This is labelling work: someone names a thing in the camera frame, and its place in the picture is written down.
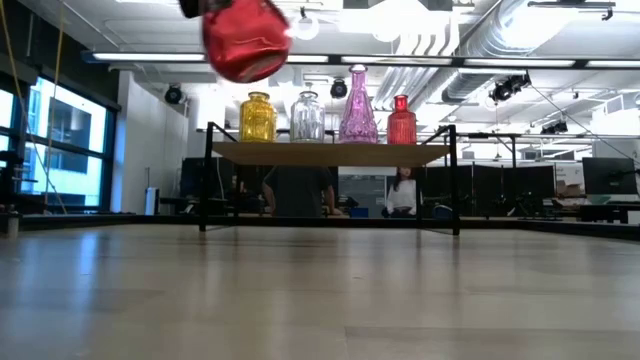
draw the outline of white shirt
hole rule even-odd
[[[398,184],[396,191],[391,185],[389,196],[387,197],[387,211],[393,212],[395,208],[407,207],[416,210],[416,181],[403,180]]]

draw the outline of red glass bottle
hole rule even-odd
[[[395,111],[387,124],[388,144],[416,144],[416,114],[409,111],[407,95],[394,98]]]
[[[251,83],[275,73],[287,61],[291,38],[287,19],[270,0],[225,3],[202,17],[204,47],[218,74]]]

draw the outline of vase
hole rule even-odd
[[[416,144],[416,114],[409,111],[407,95],[394,97],[395,110],[387,123],[388,144]]]
[[[240,141],[275,141],[277,113],[268,100],[268,94],[250,92],[249,100],[242,103],[240,107]]]
[[[351,72],[351,92],[340,123],[340,142],[376,144],[378,129],[365,88],[367,68],[363,65],[354,65],[349,71]]]
[[[212,3],[202,17],[202,38],[207,59],[218,74],[251,83],[282,67],[292,42],[289,23],[277,6],[270,0]]]
[[[298,101],[291,106],[291,142],[315,142],[324,140],[324,106],[313,91],[300,93]]]

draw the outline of purple vase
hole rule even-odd
[[[354,65],[351,72],[351,92],[347,98],[344,116],[340,123],[340,142],[343,144],[376,144],[378,128],[373,119],[373,108],[367,95],[365,82],[367,68]]]

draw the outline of wooden floor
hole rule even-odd
[[[102,227],[0,242],[0,359],[640,357],[640,246]]]

